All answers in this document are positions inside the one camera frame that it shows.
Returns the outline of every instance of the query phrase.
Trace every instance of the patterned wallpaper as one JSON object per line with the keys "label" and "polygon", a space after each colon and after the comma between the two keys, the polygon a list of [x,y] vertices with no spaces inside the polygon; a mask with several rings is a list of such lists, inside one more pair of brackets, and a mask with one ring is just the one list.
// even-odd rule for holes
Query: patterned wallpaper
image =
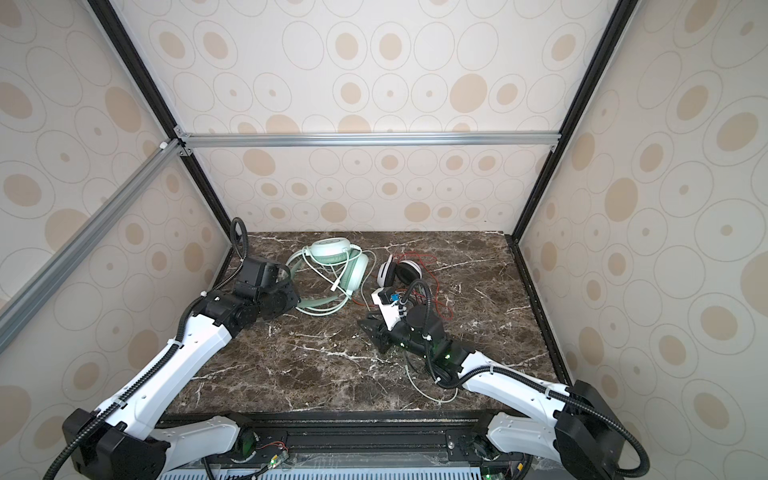
{"label": "patterned wallpaper", "polygon": [[615,0],[113,0],[184,130],[557,130]]}
{"label": "patterned wallpaper", "polygon": [[[42,476],[65,446],[61,422],[160,351],[228,247],[173,161],[0,356],[2,480]],[[59,478],[80,478],[73,471],[67,462]]]}
{"label": "patterned wallpaper", "polygon": [[768,472],[767,46],[768,2],[645,2],[522,242],[654,480]]}
{"label": "patterned wallpaper", "polygon": [[164,135],[90,15],[0,2],[0,308]]}
{"label": "patterned wallpaper", "polygon": [[248,230],[511,232],[547,145],[197,149]]}

